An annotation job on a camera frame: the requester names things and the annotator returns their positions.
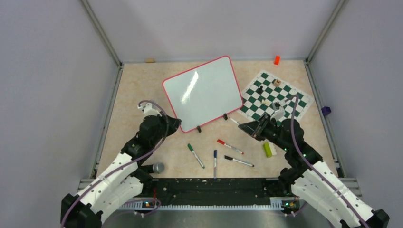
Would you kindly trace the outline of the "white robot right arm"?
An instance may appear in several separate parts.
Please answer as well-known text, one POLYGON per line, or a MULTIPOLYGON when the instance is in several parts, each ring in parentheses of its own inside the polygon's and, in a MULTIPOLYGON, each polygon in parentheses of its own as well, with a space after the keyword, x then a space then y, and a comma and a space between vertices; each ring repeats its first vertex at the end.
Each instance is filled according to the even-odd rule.
POLYGON ((329 168, 322 156, 304 140, 304 130, 293 118, 277 123, 264 114, 238 128, 257 141, 268 140, 285 151, 289 169, 281 171, 279 191, 292 194, 322 214, 335 228, 385 228, 390 221, 358 198, 329 168))

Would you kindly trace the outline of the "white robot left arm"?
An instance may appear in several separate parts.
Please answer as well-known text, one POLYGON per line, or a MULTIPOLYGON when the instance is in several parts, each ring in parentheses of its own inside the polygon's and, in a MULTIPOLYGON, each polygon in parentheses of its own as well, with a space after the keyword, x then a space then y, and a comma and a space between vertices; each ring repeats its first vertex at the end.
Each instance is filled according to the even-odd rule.
POLYGON ((174 134, 182 121, 166 114, 143 118, 139 130, 109 167, 75 195, 61 202, 62 228, 100 228, 122 205, 135 196, 152 192, 152 177, 141 165, 174 134))

